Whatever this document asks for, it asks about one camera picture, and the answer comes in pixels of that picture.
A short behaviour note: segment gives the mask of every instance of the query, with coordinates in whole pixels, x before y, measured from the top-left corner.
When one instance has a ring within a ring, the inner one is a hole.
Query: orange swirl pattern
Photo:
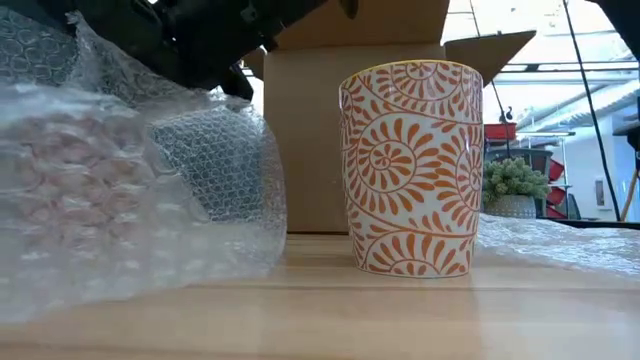
[[[378,66],[340,87],[343,183],[360,269],[469,271],[482,190],[482,78],[463,65]]]

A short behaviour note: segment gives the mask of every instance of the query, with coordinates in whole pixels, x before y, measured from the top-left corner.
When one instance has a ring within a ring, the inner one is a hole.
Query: cardboard box
[[[349,20],[330,0],[278,38],[264,64],[264,112],[285,171],[290,232],[345,232],[338,86],[368,67],[447,59],[488,84],[535,32],[440,45],[448,0],[361,0]]]

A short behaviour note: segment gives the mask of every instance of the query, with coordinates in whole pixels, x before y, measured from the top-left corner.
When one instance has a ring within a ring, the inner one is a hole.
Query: succulent plant
[[[531,169],[521,157],[492,161],[484,166],[484,202],[492,203],[505,195],[545,199],[551,191],[547,182],[546,176]]]

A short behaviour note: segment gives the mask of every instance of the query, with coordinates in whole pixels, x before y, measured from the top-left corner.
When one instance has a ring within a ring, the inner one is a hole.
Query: cup rim
[[[375,69],[378,69],[378,68],[382,68],[382,67],[386,67],[386,66],[389,66],[389,65],[400,65],[400,64],[416,63],[416,62],[422,62],[422,63],[445,63],[445,64],[458,65],[458,66],[462,66],[462,67],[464,67],[464,68],[467,68],[467,69],[471,70],[472,72],[475,72],[475,73],[476,73],[477,75],[479,75],[479,76],[482,76],[482,74],[480,74],[480,72],[479,72],[478,70],[476,70],[476,69],[472,68],[472,67],[471,67],[471,66],[469,66],[469,65],[465,65],[465,64],[462,64],[462,63],[459,63],[459,62],[456,62],[456,61],[449,61],[449,60],[437,60],[437,59],[412,59],[412,60],[400,60],[400,61],[392,61],[392,62],[388,62],[388,63],[383,63],[383,64],[374,65],[374,66],[368,67],[368,68],[366,68],[366,69],[364,69],[364,70],[357,71],[357,72],[355,72],[355,73],[351,74],[350,76],[348,76],[346,79],[342,80],[342,82],[340,83],[340,87],[339,87],[339,88],[342,88],[342,87],[343,87],[343,85],[344,85],[347,81],[349,81],[349,80],[353,79],[354,77],[356,77],[356,76],[360,75],[361,73],[368,72],[368,71],[372,71],[372,70],[375,70]]]

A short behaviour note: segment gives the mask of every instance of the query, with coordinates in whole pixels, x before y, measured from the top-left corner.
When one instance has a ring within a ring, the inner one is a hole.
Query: red object
[[[567,216],[560,211],[552,208],[550,205],[547,205],[547,217],[552,219],[566,219]]]
[[[560,176],[562,176],[563,172],[564,172],[564,165],[552,159],[551,166],[549,167],[549,180],[556,181],[560,179]]]
[[[552,203],[553,205],[560,205],[565,197],[567,192],[559,187],[553,187],[549,196],[547,196],[547,201]]]
[[[516,124],[486,124],[484,136],[489,140],[515,140]]]

